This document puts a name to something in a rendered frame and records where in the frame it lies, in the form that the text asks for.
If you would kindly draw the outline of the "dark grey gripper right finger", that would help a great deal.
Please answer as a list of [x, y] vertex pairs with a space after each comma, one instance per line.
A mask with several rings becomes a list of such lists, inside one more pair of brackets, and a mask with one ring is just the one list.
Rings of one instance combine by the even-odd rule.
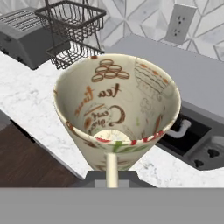
[[149, 187], [155, 188], [143, 180], [141, 180], [135, 171], [119, 171], [118, 172], [118, 186], [128, 188]]

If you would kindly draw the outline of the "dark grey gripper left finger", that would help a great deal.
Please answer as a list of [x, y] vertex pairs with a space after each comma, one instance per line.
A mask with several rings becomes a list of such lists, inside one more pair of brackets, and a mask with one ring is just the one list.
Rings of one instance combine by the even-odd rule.
[[94, 188], [96, 180], [105, 180], [105, 171], [88, 171], [86, 177], [83, 180], [79, 180], [76, 183], [70, 185], [70, 187], [87, 187]]

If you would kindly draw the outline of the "cream printed stemmed glass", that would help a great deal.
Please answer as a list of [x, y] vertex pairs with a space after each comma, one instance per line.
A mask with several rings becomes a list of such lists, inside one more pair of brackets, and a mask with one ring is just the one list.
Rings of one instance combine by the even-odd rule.
[[106, 185], [127, 171], [176, 122], [181, 109], [172, 77], [145, 59], [106, 53], [72, 64], [57, 79], [53, 105], [67, 133]]

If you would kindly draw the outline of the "white sink tap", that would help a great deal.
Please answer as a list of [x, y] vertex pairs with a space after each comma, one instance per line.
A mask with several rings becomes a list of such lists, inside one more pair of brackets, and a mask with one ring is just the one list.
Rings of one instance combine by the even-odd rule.
[[178, 131], [170, 129], [167, 131], [167, 135], [173, 138], [181, 138], [186, 134], [187, 130], [191, 127], [191, 125], [192, 123], [190, 121], [184, 119], [181, 122]]

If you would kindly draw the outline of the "grey sink basin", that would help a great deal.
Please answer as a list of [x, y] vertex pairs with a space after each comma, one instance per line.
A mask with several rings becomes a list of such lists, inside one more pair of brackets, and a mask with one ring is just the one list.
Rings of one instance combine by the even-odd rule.
[[224, 117], [182, 101], [171, 130], [178, 132], [184, 120], [191, 124], [185, 134], [181, 138], [166, 134], [157, 147], [199, 171], [224, 168]]

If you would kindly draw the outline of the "grey toaster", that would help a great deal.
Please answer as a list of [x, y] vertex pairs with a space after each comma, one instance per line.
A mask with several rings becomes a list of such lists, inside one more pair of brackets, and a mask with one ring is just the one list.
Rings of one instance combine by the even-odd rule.
[[0, 16], [0, 50], [31, 70], [50, 59], [46, 53], [53, 47], [47, 31], [32, 7]]

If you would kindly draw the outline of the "white wall power outlet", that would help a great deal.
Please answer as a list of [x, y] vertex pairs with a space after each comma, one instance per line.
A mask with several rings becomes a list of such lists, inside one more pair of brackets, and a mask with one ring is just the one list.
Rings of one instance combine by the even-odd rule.
[[194, 6], [176, 3], [164, 40], [182, 45], [186, 39], [196, 10], [197, 8]]

